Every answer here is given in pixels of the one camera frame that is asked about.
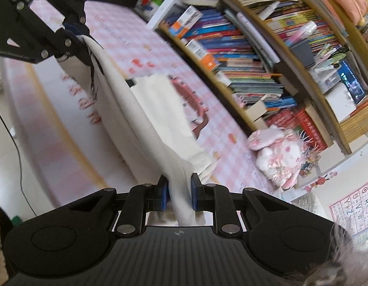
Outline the cream t-shirt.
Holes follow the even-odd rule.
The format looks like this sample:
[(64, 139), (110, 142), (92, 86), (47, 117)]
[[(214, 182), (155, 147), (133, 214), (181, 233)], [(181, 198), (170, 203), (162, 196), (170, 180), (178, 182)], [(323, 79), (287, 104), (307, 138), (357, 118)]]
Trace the cream t-shirt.
[(151, 213), (150, 225), (203, 226), (203, 212), (192, 208), (190, 179), (209, 180), (217, 162), (196, 141), (183, 99), (166, 74), (135, 77), (130, 86), (94, 39), (78, 37), (92, 64), (62, 57), (61, 68), (89, 95), (108, 135), (140, 184), (169, 181), (169, 207)]

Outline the pink white plush bunny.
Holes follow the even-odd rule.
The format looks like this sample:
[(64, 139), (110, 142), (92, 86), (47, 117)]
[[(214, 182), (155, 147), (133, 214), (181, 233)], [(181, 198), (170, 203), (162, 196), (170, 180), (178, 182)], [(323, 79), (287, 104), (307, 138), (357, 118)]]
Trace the pink white plush bunny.
[(275, 188), (287, 190), (295, 186), (307, 150), (296, 131), (271, 125), (253, 132), (247, 147), (256, 152), (256, 167)]

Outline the pink checkered desk mat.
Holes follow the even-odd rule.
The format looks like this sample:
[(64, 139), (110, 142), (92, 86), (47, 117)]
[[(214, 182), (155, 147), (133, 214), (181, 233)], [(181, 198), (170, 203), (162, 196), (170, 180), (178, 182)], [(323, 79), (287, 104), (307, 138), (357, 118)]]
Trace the pink checkered desk mat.
[(89, 1), (85, 11), (100, 77), (70, 76), (54, 58), (2, 60), (17, 134), (55, 206), (178, 166), (232, 192), (272, 191), (245, 132), (158, 34), (123, 6)]

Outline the beige pen holder organizer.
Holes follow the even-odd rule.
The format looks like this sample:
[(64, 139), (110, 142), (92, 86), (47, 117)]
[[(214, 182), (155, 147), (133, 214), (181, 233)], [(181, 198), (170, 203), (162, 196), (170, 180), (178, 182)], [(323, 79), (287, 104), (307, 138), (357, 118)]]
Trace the beige pen holder organizer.
[(267, 113), (267, 108), (263, 101), (257, 101), (255, 104), (248, 107), (245, 112), (256, 129), (262, 130), (268, 128), (267, 123), (263, 119), (264, 114)]

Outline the usmile white orange box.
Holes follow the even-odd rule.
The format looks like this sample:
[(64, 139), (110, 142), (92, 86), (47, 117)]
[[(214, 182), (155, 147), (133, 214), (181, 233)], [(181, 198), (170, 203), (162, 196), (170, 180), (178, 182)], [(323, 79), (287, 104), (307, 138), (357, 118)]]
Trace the usmile white orange box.
[(191, 5), (169, 28), (169, 32), (171, 35), (181, 39), (202, 17), (203, 14)]

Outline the red thick dictionary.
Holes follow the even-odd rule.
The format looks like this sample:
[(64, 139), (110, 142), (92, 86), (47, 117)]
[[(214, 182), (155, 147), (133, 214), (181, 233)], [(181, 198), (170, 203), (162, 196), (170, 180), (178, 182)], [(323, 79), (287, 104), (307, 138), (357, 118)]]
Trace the red thick dictionary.
[(319, 152), (328, 148), (318, 127), (304, 109), (291, 110), (290, 108), (285, 108), (266, 118), (265, 121), (269, 126), (276, 125), (282, 128), (293, 129), (307, 146), (315, 148)]

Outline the white power adapter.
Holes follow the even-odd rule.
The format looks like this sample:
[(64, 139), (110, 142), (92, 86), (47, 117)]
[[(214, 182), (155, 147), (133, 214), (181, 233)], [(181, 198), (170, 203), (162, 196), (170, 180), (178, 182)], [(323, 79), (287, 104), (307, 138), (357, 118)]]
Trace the white power adapter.
[(229, 87), (231, 84), (231, 80), (222, 71), (217, 72), (216, 79), (226, 87)]

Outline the white orange toothpaste box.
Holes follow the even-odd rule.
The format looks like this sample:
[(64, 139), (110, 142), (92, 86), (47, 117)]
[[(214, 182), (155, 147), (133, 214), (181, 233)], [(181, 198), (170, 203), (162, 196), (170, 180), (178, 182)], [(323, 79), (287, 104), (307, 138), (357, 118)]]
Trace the white orange toothpaste box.
[(213, 55), (195, 39), (190, 40), (185, 47), (199, 60), (207, 70), (213, 71), (219, 66)]

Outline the white tablet device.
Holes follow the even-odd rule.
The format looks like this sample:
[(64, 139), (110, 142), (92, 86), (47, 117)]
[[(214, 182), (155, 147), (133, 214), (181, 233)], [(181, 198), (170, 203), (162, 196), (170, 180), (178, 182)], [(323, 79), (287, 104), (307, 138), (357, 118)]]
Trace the white tablet device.
[(255, 28), (255, 26), (242, 14), (241, 12), (236, 15), (237, 20), (244, 26), (244, 28), (248, 31), (249, 35), (252, 39), (258, 44), (259, 48), (262, 49), (267, 57), (274, 63), (277, 64), (281, 60), (275, 53), (275, 51), (268, 44), (266, 39), (259, 33), (259, 31)]

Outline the row of leaning books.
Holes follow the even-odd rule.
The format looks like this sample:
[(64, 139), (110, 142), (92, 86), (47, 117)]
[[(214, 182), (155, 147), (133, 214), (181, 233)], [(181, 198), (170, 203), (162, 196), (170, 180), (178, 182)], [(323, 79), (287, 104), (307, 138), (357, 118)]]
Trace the row of leaning books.
[[(263, 101), (269, 112), (293, 108), (297, 102), (286, 92), (274, 67), (222, 12), (215, 8), (200, 8), (203, 17), (181, 38), (186, 45), (195, 39), (218, 61), (215, 75), (222, 71), (230, 80), (232, 97), (241, 107)], [(169, 27), (180, 17), (167, 19)]]

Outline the wooden white bookshelf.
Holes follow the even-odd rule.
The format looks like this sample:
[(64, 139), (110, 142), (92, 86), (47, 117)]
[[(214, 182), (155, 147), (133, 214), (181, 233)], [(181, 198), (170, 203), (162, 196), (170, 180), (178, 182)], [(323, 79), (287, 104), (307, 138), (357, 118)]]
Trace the wooden white bookshelf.
[[(150, 18), (148, 27), (152, 30), (160, 27), (163, 18), (169, 14), (177, 1), (164, 0), (157, 12)], [(349, 142), (332, 108), (323, 96), (320, 88), (318, 88), (318, 85), (314, 82), (311, 74), (300, 61), (300, 58), (294, 55), (291, 49), (248, 7), (242, 6), (238, 0), (220, 1), (222, 6), (227, 6), (227, 8), (235, 13), (243, 14), (249, 20), (250, 24), (255, 27), (278, 56), (278, 61), (275, 63), (275, 70), (283, 74), (295, 86), (301, 96), (311, 99), (318, 113), (321, 115), (325, 127), (338, 143), (342, 152), (346, 155), (352, 154)]]

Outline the alphabet wall poster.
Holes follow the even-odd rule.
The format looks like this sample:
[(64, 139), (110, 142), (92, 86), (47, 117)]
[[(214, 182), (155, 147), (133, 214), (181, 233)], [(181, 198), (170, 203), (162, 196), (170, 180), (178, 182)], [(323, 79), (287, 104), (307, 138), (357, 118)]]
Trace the alphabet wall poster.
[(352, 234), (368, 229), (368, 183), (329, 206), (333, 221), (349, 226)]

